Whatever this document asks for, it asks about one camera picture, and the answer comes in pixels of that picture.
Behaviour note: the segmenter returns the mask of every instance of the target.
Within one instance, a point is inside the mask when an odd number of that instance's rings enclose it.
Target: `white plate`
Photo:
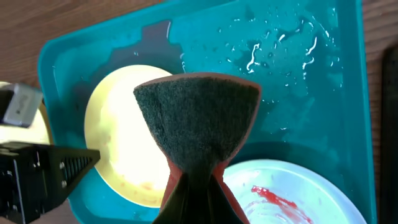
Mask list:
[[[366,223],[337,187],[295,164],[273,160],[242,162],[225,170],[224,182],[252,224]]]

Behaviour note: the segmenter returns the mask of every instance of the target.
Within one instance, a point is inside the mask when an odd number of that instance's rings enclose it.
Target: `water droplet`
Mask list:
[[[310,55],[311,52],[315,49],[316,46],[317,46],[317,37],[315,37],[315,40],[314,40],[314,42],[313,42],[312,47],[310,47],[310,49],[308,50],[307,53],[305,53],[305,55],[307,55],[307,56]]]
[[[269,65],[268,65],[267,62],[262,62],[261,65],[262,65],[264,68],[269,68]]]
[[[254,72],[253,69],[250,69],[250,66],[251,66],[252,64],[254,64],[254,53],[255,53],[255,51],[256,51],[258,48],[260,48],[260,44],[254,44],[253,50],[252,50],[252,52],[251,52],[251,60],[250,60],[250,62],[248,63],[248,65],[246,66],[246,69],[247,69],[248,71],[250,71],[249,73]]]
[[[279,37],[278,41],[281,42],[285,37],[286,37],[286,34],[282,34],[282,35]]]
[[[267,31],[266,31],[266,36],[265,36],[266,39],[268,38],[268,36],[269,36],[270,33],[271,33],[271,30],[267,30]]]

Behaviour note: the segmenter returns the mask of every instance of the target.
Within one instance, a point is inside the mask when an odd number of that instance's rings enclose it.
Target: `wooden table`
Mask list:
[[[0,80],[39,86],[37,58],[46,40],[150,6],[159,0],[0,1]],[[380,181],[381,56],[398,41],[398,0],[363,0],[377,201]],[[67,202],[40,223],[77,223]]]

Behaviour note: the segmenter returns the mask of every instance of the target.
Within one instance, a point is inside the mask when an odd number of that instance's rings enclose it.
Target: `plate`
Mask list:
[[[169,75],[147,65],[120,68],[99,83],[86,108],[86,145],[101,153],[95,168],[120,196],[145,207],[160,207],[170,170],[133,90]]]
[[[242,162],[225,170],[224,182],[252,224],[366,224],[337,187],[295,164],[274,160]]]
[[[0,82],[0,87],[8,85],[8,82]],[[8,141],[20,141],[36,144],[50,144],[48,123],[45,106],[41,104],[37,109],[32,124],[28,128],[0,125],[0,143]]]

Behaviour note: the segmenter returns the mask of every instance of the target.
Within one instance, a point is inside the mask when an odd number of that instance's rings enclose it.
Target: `black plastic object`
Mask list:
[[[197,223],[192,215],[202,211],[200,223],[243,223],[232,209],[223,189],[214,176],[202,192],[191,190],[188,174],[183,174],[170,195],[165,207],[152,224]]]
[[[0,144],[0,216],[30,223],[61,205],[99,161],[97,150]]]
[[[398,223],[398,45],[382,63],[380,223]]]

